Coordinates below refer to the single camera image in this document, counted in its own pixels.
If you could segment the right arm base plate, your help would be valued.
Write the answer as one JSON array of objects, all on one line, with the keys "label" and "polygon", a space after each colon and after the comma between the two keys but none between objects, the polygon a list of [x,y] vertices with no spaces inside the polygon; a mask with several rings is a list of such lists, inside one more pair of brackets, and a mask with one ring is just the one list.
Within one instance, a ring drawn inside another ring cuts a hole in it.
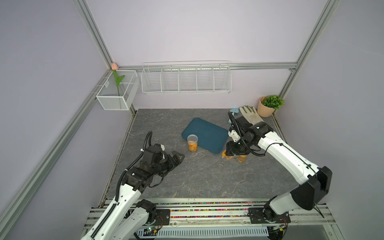
[{"label": "right arm base plate", "polygon": [[259,208],[249,208],[247,216],[252,224],[289,224],[291,219],[289,213],[282,215],[275,214],[272,210]]}]

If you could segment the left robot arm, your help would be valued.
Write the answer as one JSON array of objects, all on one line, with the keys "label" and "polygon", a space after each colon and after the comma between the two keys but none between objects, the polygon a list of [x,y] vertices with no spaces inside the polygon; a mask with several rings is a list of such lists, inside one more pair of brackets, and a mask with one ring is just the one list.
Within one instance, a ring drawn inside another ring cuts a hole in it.
[{"label": "left robot arm", "polygon": [[139,200],[146,188],[152,188],[154,176],[164,178],[179,166],[185,155],[167,154],[161,144],[152,144],[152,131],[145,137],[139,156],[119,177],[115,197],[84,240],[128,240],[145,224],[156,221],[156,205]]}]

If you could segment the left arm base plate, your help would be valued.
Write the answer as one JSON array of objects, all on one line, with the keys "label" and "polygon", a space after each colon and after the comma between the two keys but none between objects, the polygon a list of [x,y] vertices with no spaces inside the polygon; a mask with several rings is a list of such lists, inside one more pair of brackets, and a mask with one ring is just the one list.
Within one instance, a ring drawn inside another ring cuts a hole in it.
[{"label": "left arm base plate", "polygon": [[158,209],[149,214],[145,225],[147,226],[168,226],[171,220],[170,209]]}]

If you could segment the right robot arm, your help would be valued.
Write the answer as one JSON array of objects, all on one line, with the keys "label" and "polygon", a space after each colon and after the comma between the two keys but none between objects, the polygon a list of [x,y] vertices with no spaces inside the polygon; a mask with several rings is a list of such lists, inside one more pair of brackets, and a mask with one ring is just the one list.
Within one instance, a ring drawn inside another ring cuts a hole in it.
[{"label": "right robot arm", "polygon": [[232,113],[228,115],[231,140],[226,145],[226,158],[270,154],[298,183],[296,188],[271,198],[264,205],[259,213],[263,220],[274,223],[297,208],[310,211],[329,193],[333,173],[328,167],[320,168],[304,158],[267,123],[251,124],[245,117],[235,118]]}]

